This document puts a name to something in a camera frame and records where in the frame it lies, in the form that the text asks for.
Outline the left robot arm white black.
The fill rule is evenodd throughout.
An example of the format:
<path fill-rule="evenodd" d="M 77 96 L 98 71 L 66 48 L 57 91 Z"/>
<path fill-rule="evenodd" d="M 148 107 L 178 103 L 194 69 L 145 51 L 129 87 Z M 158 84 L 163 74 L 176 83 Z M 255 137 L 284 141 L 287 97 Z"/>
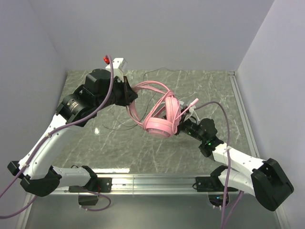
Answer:
<path fill-rule="evenodd" d="M 11 161 L 8 170 L 21 179 L 20 185 L 26 192 L 39 197 L 59 187 L 79 186 L 97 191 L 101 182 L 90 167 L 60 168 L 52 163 L 101 109 L 113 104 L 127 106 L 137 97 L 122 70 L 93 70 L 86 75 L 84 84 L 64 97 L 39 142 L 23 159 Z"/>

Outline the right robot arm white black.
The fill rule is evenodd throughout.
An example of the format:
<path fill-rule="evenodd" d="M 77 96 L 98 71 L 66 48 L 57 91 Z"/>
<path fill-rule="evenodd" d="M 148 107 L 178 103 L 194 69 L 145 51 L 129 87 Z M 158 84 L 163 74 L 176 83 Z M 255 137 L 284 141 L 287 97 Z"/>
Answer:
<path fill-rule="evenodd" d="M 211 173 L 214 186 L 224 188 L 227 184 L 248 193 L 269 211 L 275 211 L 294 192 L 292 183 L 276 160 L 263 160 L 234 148 L 228 149 L 227 144 L 216 136 L 212 119 L 205 118 L 198 124 L 191 120 L 180 122 L 178 132 L 199 140 L 203 156 L 221 163 Z"/>

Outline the white headphones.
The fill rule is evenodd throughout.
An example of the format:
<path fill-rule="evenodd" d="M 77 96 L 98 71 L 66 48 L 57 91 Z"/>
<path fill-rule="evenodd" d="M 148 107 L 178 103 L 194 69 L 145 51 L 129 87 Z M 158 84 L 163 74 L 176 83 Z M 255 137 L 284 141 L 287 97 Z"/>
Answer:
<path fill-rule="evenodd" d="M 180 109 L 181 109 L 181 112 L 182 111 L 184 111 L 188 106 L 189 106 L 189 104 L 190 104 L 190 102 L 189 103 L 187 103 L 187 102 L 183 102 L 183 101 L 181 101 L 181 100 L 179 100 L 179 103 L 180 103 Z"/>

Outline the pink headphones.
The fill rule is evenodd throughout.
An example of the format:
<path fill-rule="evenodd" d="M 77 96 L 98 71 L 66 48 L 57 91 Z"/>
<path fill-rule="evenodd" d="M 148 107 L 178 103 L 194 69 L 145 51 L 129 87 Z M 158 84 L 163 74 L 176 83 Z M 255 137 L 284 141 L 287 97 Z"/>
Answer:
<path fill-rule="evenodd" d="M 174 92 L 161 82 L 144 81 L 135 85 L 133 90 L 136 93 L 141 90 L 150 90 L 163 95 L 143 121 L 138 116 L 135 102 L 126 107 L 130 118 L 138 126 L 150 135 L 160 138 L 169 138 L 176 134 L 181 116 L 199 101 L 196 98 L 181 112 L 179 100 L 176 98 Z"/>

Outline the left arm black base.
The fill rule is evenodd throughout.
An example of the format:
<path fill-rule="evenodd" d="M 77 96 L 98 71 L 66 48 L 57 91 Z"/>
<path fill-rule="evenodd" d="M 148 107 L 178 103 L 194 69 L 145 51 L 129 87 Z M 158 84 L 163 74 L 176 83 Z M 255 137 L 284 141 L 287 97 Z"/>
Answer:
<path fill-rule="evenodd" d="M 70 186 L 68 188 L 69 193 L 78 193 L 78 203 L 81 208 L 88 211 L 98 211 L 98 209 L 90 209 L 89 207 L 96 206 L 98 201 L 102 198 L 108 200 L 108 204 L 101 208 L 104 210 L 111 204 L 111 200 L 105 193 L 110 193 L 112 190 L 112 178 L 110 177 L 98 177 L 93 181 L 89 181 L 89 184 L 84 187 Z"/>

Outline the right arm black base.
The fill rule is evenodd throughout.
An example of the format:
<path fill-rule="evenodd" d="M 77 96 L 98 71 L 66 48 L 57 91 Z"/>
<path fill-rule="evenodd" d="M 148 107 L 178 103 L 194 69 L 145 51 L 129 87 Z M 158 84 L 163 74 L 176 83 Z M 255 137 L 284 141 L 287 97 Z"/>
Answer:
<path fill-rule="evenodd" d="M 192 188 L 197 192 L 207 192 L 213 207 L 221 208 L 224 199 L 224 186 L 214 177 L 196 177 Z"/>

